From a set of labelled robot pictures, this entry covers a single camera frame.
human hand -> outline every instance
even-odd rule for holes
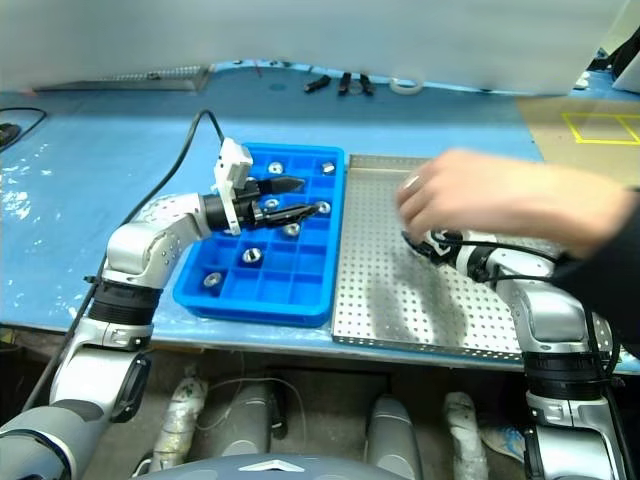
[[[413,172],[396,200],[416,242],[432,229],[469,229],[544,238],[584,257],[621,228],[637,195],[588,172],[449,150]]]

black sleeve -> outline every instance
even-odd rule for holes
[[[586,260],[563,256],[552,282],[609,321],[640,358],[640,195],[618,234]]]

blue tray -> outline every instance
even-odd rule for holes
[[[271,162],[284,165],[283,175],[305,179],[297,192],[264,197],[277,198],[278,208],[326,201],[329,214],[316,213],[300,224],[300,234],[290,237],[281,228],[243,230],[234,237],[215,233],[194,245],[173,290],[173,298],[194,315],[227,320],[317,327],[331,315],[340,225],[344,200],[344,152],[337,148],[248,144],[253,157],[249,175],[272,177]],[[325,175],[322,164],[331,162],[335,172]],[[262,250],[261,263],[246,264],[248,248]],[[204,278],[222,275],[214,287]]]

person's arm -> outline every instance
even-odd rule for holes
[[[451,150],[410,175],[397,203],[416,241],[432,229],[471,229],[564,245],[553,283],[609,320],[638,355],[639,198],[591,173]]]

blue table surface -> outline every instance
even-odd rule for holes
[[[0,95],[2,107],[36,106],[50,115],[2,153],[0,321],[46,330],[68,328],[87,290],[83,276],[95,273],[111,232],[173,163],[191,118],[202,108],[212,109],[225,134],[239,142],[425,157],[456,146],[542,160],[511,96],[442,88],[400,96],[379,85],[372,98],[338,98],[336,82],[305,95],[303,85],[317,77],[315,71],[296,69],[263,67],[258,75],[253,68],[227,68],[197,93]],[[573,95],[640,99],[610,85],[607,75],[594,74],[591,88]],[[3,113],[0,121],[28,125],[34,118],[28,112]],[[201,125],[183,167],[162,193],[209,192],[217,154],[212,129]],[[176,277],[177,272],[155,316],[157,341],[460,364],[453,355],[336,343],[329,324],[302,329],[197,318],[173,301]],[[477,366],[518,368],[513,361],[473,360]],[[628,367],[635,370],[637,365]]]

